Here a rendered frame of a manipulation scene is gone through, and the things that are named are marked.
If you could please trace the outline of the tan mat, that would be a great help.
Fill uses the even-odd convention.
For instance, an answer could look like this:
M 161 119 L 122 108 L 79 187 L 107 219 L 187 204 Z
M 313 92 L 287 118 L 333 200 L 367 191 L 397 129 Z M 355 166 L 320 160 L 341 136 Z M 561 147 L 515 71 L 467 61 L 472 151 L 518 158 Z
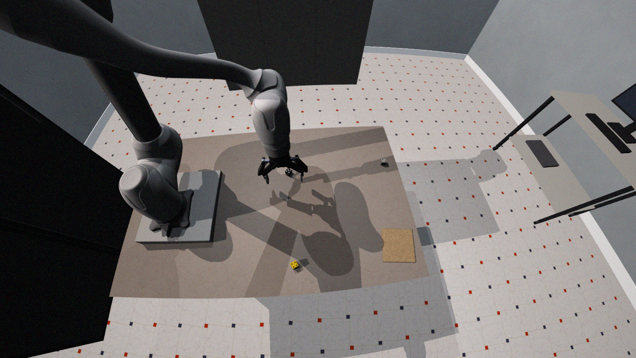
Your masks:
M 383 262 L 415 262 L 412 229 L 381 228 Z

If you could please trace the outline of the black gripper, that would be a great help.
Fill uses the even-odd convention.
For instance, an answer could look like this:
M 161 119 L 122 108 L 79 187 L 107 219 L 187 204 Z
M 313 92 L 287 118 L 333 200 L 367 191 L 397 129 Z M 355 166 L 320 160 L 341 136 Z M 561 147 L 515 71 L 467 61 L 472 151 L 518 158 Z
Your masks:
M 284 157 L 279 158 L 269 157 L 269 159 L 265 159 L 264 157 L 262 157 L 262 162 L 263 164 L 261 163 L 259 169 L 257 170 L 257 176 L 263 175 L 267 184 L 269 184 L 268 173 L 274 170 L 276 167 L 280 168 L 286 166 L 289 169 L 293 169 L 296 172 L 299 172 L 301 175 L 301 182 L 303 182 L 304 172 L 308 173 L 308 166 L 299 159 L 299 156 L 296 155 L 295 157 L 290 157 L 289 152 Z M 269 165 L 264 168 L 267 163 L 269 163 Z

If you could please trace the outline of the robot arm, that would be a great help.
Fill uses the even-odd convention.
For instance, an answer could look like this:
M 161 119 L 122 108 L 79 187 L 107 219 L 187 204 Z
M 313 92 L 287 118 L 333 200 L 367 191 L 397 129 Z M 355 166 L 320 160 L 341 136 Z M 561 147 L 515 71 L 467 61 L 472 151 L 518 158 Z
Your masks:
M 194 192 L 178 192 L 181 136 L 158 122 L 134 72 L 235 83 L 252 103 L 252 121 L 264 152 L 273 158 L 289 152 L 288 94 L 277 71 L 250 70 L 141 42 L 113 24 L 111 0 L 0 0 L 0 30 L 82 58 L 133 134 L 138 163 L 121 176 L 121 196 L 152 219 L 149 229 L 161 229 L 162 238 L 169 238 L 173 227 L 189 227 Z

